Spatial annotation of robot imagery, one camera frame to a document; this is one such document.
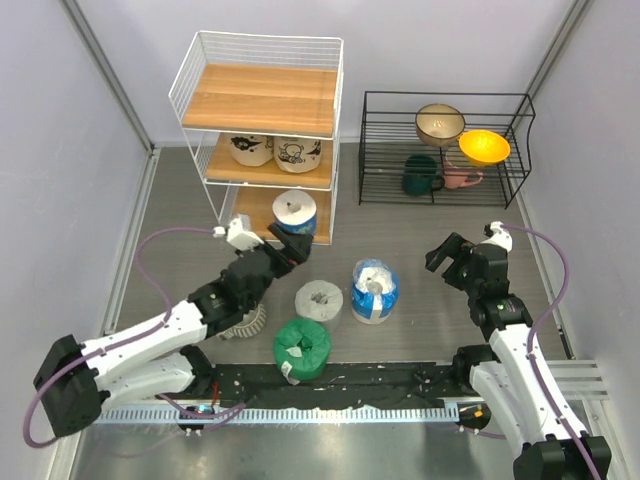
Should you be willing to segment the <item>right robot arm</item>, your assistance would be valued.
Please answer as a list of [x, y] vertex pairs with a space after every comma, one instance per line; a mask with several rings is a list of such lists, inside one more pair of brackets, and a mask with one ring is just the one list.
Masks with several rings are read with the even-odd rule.
[[425, 256], [434, 272], [444, 262], [444, 281], [467, 294], [470, 317], [484, 344], [461, 347], [452, 361], [453, 386], [477, 393], [487, 404], [514, 456], [517, 479], [604, 479], [612, 454], [576, 416], [541, 352], [540, 322], [510, 291], [508, 254], [512, 237], [504, 224], [485, 227], [474, 244], [450, 234]]

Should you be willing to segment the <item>white roll blue wrapper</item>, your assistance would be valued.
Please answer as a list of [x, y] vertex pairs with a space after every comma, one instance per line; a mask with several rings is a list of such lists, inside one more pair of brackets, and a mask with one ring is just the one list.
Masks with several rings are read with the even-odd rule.
[[287, 190], [277, 196], [272, 204], [276, 223], [294, 234], [316, 234], [317, 205], [304, 190]]

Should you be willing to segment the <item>brown paper roll with cartoon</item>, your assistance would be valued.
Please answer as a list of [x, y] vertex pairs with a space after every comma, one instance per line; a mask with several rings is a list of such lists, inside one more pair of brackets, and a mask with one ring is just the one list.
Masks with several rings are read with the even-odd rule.
[[286, 136], [274, 138], [274, 158], [278, 167], [285, 172], [310, 172], [319, 166], [321, 154], [322, 141], [319, 139]]

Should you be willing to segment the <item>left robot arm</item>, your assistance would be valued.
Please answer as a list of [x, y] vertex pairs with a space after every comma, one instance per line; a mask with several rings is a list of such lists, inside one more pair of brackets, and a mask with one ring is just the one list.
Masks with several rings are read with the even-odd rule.
[[37, 406], [59, 440], [123, 403], [169, 393], [205, 397], [212, 389], [213, 367], [198, 343], [234, 328], [259, 307], [274, 280], [310, 256], [312, 234], [291, 233], [276, 223], [268, 229], [279, 247], [253, 232], [246, 215], [204, 229], [203, 234], [224, 239], [236, 254], [217, 279], [177, 304], [167, 302], [156, 317], [115, 334], [84, 342], [73, 335], [56, 340], [33, 381], [36, 394], [23, 420], [26, 444], [46, 445], [31, 434]]

